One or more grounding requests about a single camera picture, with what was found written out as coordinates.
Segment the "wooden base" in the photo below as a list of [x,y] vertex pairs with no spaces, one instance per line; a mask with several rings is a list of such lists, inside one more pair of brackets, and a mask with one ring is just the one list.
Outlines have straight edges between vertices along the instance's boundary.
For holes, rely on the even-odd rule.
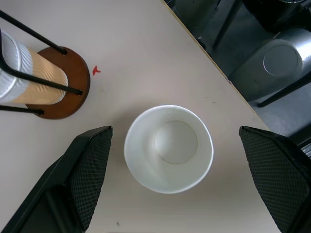
[[53,48],[46,48],[38,54],[61,68],[67,75],[68,86],[83,91],[82,95],[75,95],[67,92],[64,98],[52,105],[35,105],[27,104],[28,108],[42,109],[44,114],[37,115],[44,119],[63,119],[74,114],[84,103],[88,95],[90,86],[89,70],[85,61],[74,51],[63,47],[67,50],[66,55]]

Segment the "white table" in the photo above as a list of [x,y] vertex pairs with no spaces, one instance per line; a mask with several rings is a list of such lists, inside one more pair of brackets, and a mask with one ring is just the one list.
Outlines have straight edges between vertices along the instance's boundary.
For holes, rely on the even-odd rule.
[[[112,125],[106,177],[88,233],[279,232],[238,135],[242,125],[266,126],[163,2],[2,0],[1,9],[102,72],[91,77],[81,109],[66,119],[0,112],[0,229],[76,135]],[[3,20],[0,26],[35,50],[46,47]],[[215,148],[203,181],[175,195],[141,186],[123,157],[130,124],[160,104],[195,112]]]

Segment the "paper cup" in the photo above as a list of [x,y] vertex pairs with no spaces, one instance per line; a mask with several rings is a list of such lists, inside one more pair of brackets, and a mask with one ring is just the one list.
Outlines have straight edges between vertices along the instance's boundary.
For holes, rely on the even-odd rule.
[[202,120],[180,106],[142,113],[124,145],[126,163],[138,182],[159,193],[179,193],[198,184],[213,160],[213,143]]
[[[45,80],[68,86],[66,74],[36,52],[1,32],[3,57],[11,68]],[[23,80],[0,69],[0,102],[27,104],[54,104],[66,92],[45,85]]]

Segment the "stacked paper cups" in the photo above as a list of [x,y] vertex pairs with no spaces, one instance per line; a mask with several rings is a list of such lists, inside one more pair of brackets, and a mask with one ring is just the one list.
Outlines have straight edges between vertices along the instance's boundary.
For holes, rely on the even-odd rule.
[[[68,86],[62,69],[30,48],[1,32],[2,54],[11,68],[35,77]],[[54,104],[63,99],[65,91],[9,75],[0,69],[0,102]]]

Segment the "red speck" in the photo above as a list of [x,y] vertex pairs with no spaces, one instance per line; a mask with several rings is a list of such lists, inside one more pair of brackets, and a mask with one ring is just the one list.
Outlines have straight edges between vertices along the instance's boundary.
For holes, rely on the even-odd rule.
[[95,73],[100,73],[101,71],[97,69],[97,66],[94,67],[93,69],[93,76],[95,75]]

